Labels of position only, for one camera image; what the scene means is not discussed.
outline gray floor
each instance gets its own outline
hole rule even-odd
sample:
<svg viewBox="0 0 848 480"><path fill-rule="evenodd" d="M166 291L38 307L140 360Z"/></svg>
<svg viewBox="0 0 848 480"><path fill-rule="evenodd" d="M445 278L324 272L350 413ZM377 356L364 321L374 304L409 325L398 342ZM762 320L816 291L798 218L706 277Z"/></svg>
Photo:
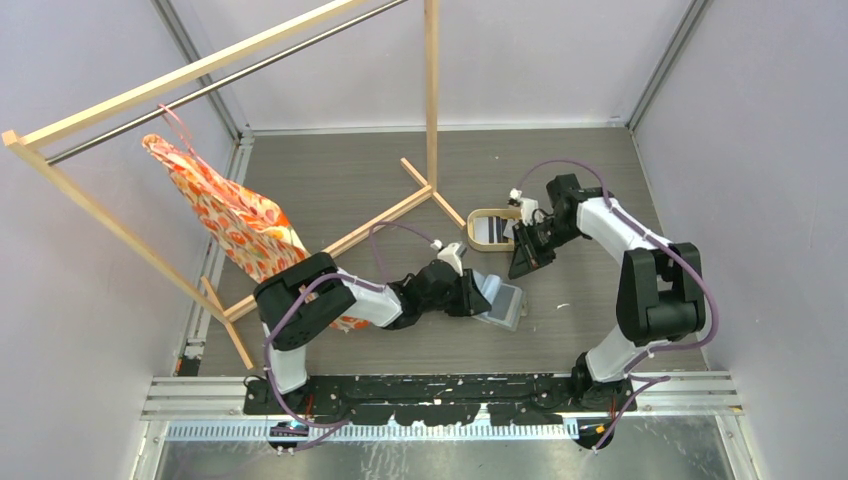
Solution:
<svg viewBox="0 0 848 480"><path fill-rule="evenodd" d="M659 222L636 152L625 129L445 132L439 136L439 191L462 215L505 206L510 188L539 161L564 156L596 166L624 208L651 229ZM422 173L423 133L375 133L258 137L245 185L279 203L306 247L317 252L418 186L400 167L406 157ZM550 165L525 184L525 194L547 206L544 185L569 171ZM585 172L581 183L595 185ZM451 242L464 233L428 201L400 219ZM393 275L417 272L433 259L420 238L400 229L377 234ZM466 265L504 275L508 253L469 250ZM530 314L517 332L477 320L429 314L412 328L376 327L343 333L327 330L309 345L310 373L413 374L570 371L575 358L593 347L615 324L619 270L597 244L575 240L557 261L514 283L527 291ZM337 259L351 273L374 281L379 274L367 244ZM225 305L252 291L254 282L227 263L219 284ZM261 363L262 329L257 314L237 328ZM703 370L699 351L658 355L641 370ZM223 328L212 322L201 375L243 375L245 370Z"/></svg>

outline black mounting plate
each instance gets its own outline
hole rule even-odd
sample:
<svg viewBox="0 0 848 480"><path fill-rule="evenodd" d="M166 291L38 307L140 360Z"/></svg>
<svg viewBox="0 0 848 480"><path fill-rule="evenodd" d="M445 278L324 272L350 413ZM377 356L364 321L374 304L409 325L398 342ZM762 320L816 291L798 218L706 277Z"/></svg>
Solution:
<svg viewBox="0 0 848 480"><path fill-rule="evenodd" d="M314 375L285 399L296 413L310 410L321 423L347 418L357 425L385 425L394 416L399 425L468 424L485 404L492 426L550 425L562 423L562 412L609 415L630 391L629 381L598 385L578 400L569 378L551 373ZM247 382L243 412L284 414L268 382L258 378Z"/></svg>

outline wooden frame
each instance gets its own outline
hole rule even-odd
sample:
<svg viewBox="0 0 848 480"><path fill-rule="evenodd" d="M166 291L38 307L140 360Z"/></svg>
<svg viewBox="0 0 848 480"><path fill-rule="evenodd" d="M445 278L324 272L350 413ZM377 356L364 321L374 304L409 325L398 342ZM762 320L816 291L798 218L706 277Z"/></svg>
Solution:
<svg viewBox="0 0 848 480"><path fill-rule="evenodd" d="M248 295L232 307L224 308L214 292L212 285L204 277L201 283L207 294L204 295L185 277L157 254L137 234L120 222L105 206L98 203L85 192L76 182L57 167L47 164L47 159L39 151L75 132L96 125L112 116L126 111L141 102L174 90L218 68L227 66L237 60L268 47L284 38L316 25L324 20L339 15L365 0L334 0L312 11L281 23L262 33L242 40L230 47L204 57L194 63L174 70L155 80L122 93L114 98L99 103L93 107L71 115L63 120L40 128L32 133L19 136L15 131L3 133L3 143L16 155L44 175L47 180L82 207L97 221L102 223L118 238L123 240L131 249L141 255L150 265L173 282L201 307L205 308L215 319L220 321L239 356L248 369L253 368L253 361L247 353L238 332L232 325L256 308L252 295ZM426 179L406 160L401 159L401 166L409 172L421 188L412 195L398 202L383 213L377 215L351 233L345 235L326 249L325 252L335 256L341 255L368 236L369 229L379 221L395 220L417 207L427 199L432 198L442 210L453 220L460 229L465 228L465 220L450 206L438 192L438 101L439 101L439 0L424 0L425 21L425 58L426 58L426 117L427 117L427 177Z"/></svg>

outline floral pattern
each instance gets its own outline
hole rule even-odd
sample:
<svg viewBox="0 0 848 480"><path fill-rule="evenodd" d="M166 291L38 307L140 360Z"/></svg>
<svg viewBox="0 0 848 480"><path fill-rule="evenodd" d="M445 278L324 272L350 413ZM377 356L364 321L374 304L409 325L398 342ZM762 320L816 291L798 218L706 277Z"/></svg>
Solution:
<svg viewBox="0 0 848 480"><path fill-rule="evenodd" d="M159 135L147 135L141 143L167 168L177 189L227 256L257 283L309 255L276 203L227 180L200 157L183 152ZM340 317L331 324L345 331L367 325L367 321L352 317Z"/></svg>

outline white wall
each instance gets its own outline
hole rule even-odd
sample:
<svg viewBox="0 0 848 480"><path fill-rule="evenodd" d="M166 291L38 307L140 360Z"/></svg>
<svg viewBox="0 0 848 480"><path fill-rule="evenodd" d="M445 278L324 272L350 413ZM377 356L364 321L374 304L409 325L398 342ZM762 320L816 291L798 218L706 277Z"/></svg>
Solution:
<svg viewBox="0 0 848 480"><path fill-rule="evenodd" d="M848 6L716 0L637 130L672 238L723 313L707 356L766 478L844 478Z"/></svg>
<svg viewBox="0 0 848 480"><path fill-rule="evenodd" d="M7 2L0 47L0 130L20 134L182 64L147 0ZM208 105L179 114L223 167L231 142ZM149 132L174 138L158 120L61 168L191 276L208 237L141 147ZM169 374L190 301L4 148L0 219L0 478L127 478L150 378Z"/></svg>
<svg viewBox="0 0 848 480"><path fill-rule="evenodd" d="M326 1L174 4L209 54ZM382 3L372 0L355 12ZM624 122L688 4L443 0L440 123ZM423 12L422 0L410 0L228 87L238 102L232 109L256 130L423 125Z"/></svg>

